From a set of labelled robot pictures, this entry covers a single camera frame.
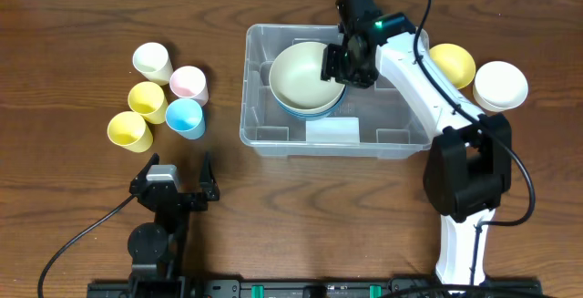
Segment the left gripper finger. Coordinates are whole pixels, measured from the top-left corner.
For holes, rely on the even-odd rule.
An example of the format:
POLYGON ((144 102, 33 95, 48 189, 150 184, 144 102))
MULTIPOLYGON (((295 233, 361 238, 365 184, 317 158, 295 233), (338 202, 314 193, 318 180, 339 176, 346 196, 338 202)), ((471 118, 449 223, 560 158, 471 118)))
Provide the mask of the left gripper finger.
POLYGON ((205 153, 203 164, 199 175, 199 186, 203 193, 219 193, 218 183, 213 175, 210 165, 210 154, 205 153))
POLYGON ((135 181, 136 182, 145 181, 147 179, 147 174, 148 174, 149 170, 151 169, 151 167, 154 165, 158 165, 158 164, 159 164, 159 155, 158 155, 158 153, 153 153, 151 158, 147 162, 147 164, 144 166, 144 168, 136 176, 135 181))

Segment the beige large bowl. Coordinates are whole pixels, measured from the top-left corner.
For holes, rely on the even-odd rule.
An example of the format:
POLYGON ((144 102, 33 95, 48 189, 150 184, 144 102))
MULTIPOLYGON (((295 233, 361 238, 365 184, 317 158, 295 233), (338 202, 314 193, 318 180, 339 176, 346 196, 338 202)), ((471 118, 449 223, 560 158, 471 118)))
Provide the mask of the beige large bowl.
POLYGON ((272 94, 288 110, 303 116, 331 109, 343 96, 345 85, 321 80, 326 44, 302 42, 283 50, 272 62, 269 85, 272 94))

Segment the yellow small bowl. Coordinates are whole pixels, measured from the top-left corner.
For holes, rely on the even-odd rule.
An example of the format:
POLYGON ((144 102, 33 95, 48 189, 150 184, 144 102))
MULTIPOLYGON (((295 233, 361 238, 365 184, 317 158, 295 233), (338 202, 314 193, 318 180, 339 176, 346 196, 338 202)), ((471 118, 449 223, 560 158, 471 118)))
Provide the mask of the yellow small bowl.
POLYGON ((476 62, 463 47, 443 43, 430 49, 430 57, 457 88, 467 87, 476 75, 476 62))

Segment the dark blue large bowl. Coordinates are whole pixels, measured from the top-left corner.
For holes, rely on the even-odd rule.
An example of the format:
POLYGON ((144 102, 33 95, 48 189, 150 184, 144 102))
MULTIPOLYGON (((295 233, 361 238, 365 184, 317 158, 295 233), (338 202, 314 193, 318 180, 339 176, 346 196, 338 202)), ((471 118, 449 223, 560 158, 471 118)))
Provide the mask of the dark blue large bowl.
POLYGON ((336 110, 340 105, 341 105, 341 103, 338 102, 335 105, 333 105, 331 108, 329 108, 323 112, 319 112, 319 113, 315 113, 315 114, 307 114, 307 113, 293 111, 290 108, 285 107, 283 104, 279 104, 279 106, 283 110, 285 110, 287 113, 295 116, 296 118, 300 118, 300 119, 303 119, 306 121, 312 121, 312 120, 317 120, 317 119, 321 119, 321 118, 326 118, 329 115, 331 115, 334 112, 334 110, 336 110))

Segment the white small bowl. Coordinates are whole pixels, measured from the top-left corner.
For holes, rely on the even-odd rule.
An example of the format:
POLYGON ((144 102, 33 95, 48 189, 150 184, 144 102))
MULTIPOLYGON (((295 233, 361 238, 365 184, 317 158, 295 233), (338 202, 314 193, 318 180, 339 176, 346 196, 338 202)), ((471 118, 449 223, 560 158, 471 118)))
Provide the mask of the white small bowl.
POLYGON ((517 108, 527 99, 527 78, 510 63, 488 62, 476 72, 473 95, 477 104, 489 111, 517 108))

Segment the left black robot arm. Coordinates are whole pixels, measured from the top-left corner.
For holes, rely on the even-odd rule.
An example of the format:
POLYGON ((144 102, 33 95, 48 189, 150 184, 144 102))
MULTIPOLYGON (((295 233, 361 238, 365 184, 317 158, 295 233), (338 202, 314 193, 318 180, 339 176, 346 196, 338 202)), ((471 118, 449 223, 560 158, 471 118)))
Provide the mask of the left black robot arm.
POLYGON ((190 214, 206 211, 209 202, 220 199, 209 154, 201 166, 199 190, 184 193, 179 188, 177 167, 161 165, 158 154, 130 182, 129 193, 154 213, 154 221, 139 225, 129 235, 132 276, 166 280, 179 274, 190 214))

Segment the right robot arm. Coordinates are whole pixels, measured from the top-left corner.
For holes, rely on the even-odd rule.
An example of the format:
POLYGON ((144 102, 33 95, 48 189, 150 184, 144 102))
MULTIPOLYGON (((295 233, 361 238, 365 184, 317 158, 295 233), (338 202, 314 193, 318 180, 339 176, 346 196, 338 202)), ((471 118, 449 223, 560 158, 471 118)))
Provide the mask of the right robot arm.
POLYGON ((443 284, 482 284, 487 224, 511 170, 503 146, 484 131, 510 144, 508 121, 487 116, 452 85, 405 14, 384 14, 373 0, 337 0, 336 7, 343 41, 324 49, 321 79, 368 88, 384 77, 402 95, 432 141, 423 185, 441 215, 435 273, 443 284))

